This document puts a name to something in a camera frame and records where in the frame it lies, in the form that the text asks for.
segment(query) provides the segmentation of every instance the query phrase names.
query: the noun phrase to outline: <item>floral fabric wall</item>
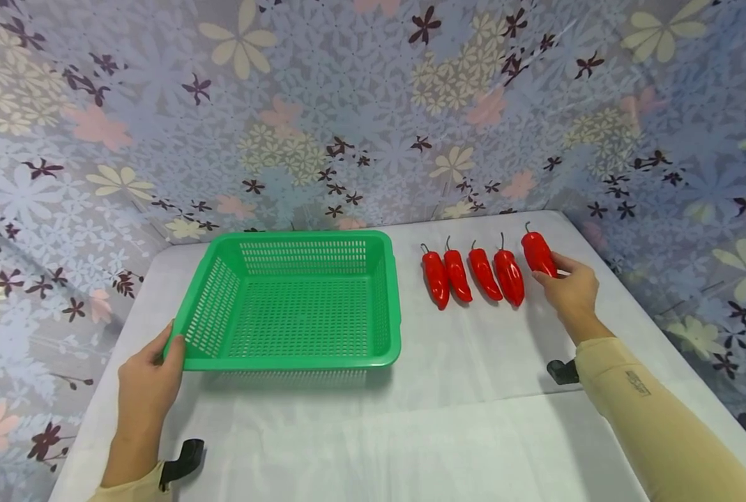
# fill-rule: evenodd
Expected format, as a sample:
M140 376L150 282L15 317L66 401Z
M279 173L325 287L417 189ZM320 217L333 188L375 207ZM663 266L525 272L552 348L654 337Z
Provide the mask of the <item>floral fabric wall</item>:
M0 501L161 249L542 208L746 429L746 0L0 0Z

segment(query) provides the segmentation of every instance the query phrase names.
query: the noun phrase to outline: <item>hand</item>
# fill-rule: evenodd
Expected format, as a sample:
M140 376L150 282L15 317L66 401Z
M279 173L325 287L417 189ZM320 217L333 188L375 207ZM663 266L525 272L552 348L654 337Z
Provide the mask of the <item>hand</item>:
M158 463L161 427L181 387L186 353L186 342L178 335L167 359L161 360L171 333L172 321L119 367L117 433L100 483L104 488L140 480Z
M532 276L543 286L546 299L557 311L557 317L573 342L579 344L591 338L613 336L596 318L599 280L593 269L559 253L552 253L551 257L554 265L568 275L559 279L544 273L532 273Z
M158 336L119 367L118 433L145 434L161 428L181 387L186 342L181 335L161 361L164 345L172 332L172 321Z

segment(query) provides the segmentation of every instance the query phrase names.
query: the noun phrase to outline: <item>fingers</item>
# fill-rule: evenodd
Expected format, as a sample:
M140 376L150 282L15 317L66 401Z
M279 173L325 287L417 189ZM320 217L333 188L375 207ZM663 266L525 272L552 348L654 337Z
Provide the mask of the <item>fingers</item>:
M186 356L186 340L183 339L182 335L177 335L172 339L167 357L164 358L164 363L161 365L163 370L181 373L184 356Z
M535 277L535 280L540 283L541 286L546 287L549 284L551 284L554 280L554 277L550 275L546 275L544 273L532 273L532 277Z
M170 333L172 333L172 321L170 321L167 324L166 328L163 328L161 330L161 333L158 333L158 336L151 340L151 342L147 345L145 345L144 349L139 351L139 354L141 354L142 359L146 360L148 363L154 363L155 360L158 358L158 354L161 354L164 345L167 344L167 340L170 337Z
M569 274L573 274L575 270L579 270L580 268L588 268L588 265L580 264L577 260L559 253L552 252L551 258L554 260L554 264L557 265L558 269L567 271Z

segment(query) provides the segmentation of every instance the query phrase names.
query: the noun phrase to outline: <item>wrist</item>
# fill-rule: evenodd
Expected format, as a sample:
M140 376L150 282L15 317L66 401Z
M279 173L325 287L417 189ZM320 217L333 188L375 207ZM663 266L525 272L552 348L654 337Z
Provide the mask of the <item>wrist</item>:
M574 345L579 345L585 340L592 340L594 338L606 338L613 337L614 335L610 332L607 327L599 321L596 317L596 313L592 310L580 310L578 312L560 312L560 321L565 327L565 331L568 332L568 336L574 342Z
M162 427L163 418L155 416L119 417L114 439L141 441L146 438L160 437Z
M563 325L568 328L569 326L583 326L584 324L593 324L599 322L599 318L596 317L596 312L588 310L588 308L568 308L568 310L559 310L557 317L563 322Z

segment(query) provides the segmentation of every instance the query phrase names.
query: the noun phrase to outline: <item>white table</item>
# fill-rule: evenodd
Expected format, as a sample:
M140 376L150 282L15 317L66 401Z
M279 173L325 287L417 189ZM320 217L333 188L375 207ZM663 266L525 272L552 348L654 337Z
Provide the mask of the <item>white table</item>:
M347 389L259 389L185 374L164 427L162 456L184 439L206 443L202 470L178 483L181 501L643 501L609 426L577 386L557 386L549 360L574 347L520 252L523 225L590 264L597 311L653 372L746 465L746 432L665 339L561 213L542 211L382 228L393 239L403 350L391 371ZM420 267L420 243L471 241L494 250L503 231L519 256L526 301L438 312ZM176 314L206 244L156 256L51 501L94 491L116 427L117 369Z

